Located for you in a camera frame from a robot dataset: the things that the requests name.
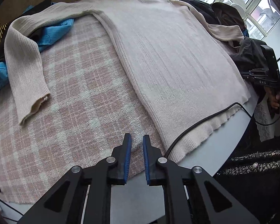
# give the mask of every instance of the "pink plaid blanket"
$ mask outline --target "pink plaid blanket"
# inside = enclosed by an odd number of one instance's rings
[[[142,136],[164,152],[159,134],[92,15],[41,54],[51,97],[18,125],[9,85],[0,90],[0,198],[35,203],[74,165],[89,167],[132,134],[130,177],[144,170]]]

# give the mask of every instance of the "black clothing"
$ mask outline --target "black clothing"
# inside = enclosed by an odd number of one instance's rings
[[[205,18],[208,24],[217,24],[219,25],[220,22],[217,19],[216,14],[211,8],[211,5],[199,0],[180,0],[186,3],[191,4],[198,12],[200,12],[203,17]]]
[[[239,71],[250,71],[256,68],[267,68],[267,60],[262,53],[260,45],[267,45],[264,41],[245,37],[240,42],[239,52],[229,55]],[[261,102],[265,96],[263,86],[253,85]]]
[[[280,136],[232,153],[214,178],[260,223],[280,224]]]

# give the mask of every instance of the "person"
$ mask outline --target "person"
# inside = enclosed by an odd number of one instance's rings
[[[274,95],[273,90],[270,87],[264,87],[266,93],[268,94],[268,99],[270,105],[274,109],[278,109],[280,107],[280,92],[277,95]]]

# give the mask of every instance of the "beige knit sweater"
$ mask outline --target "beige knit sweater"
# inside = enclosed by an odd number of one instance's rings
[[[233,102],[250,97],[235,64],[211,35],[242,39],[238,26],[209,25],[190,4],[174,0],[82,0],[57,3],[15,20],[4,49],[19,123],[36,113],[50,95],[43,77],[34,30],[92,13],[109,34],[120,61],[165,148],[186,128]],[[177,161],[236,112],[197,127],[174,149]]]

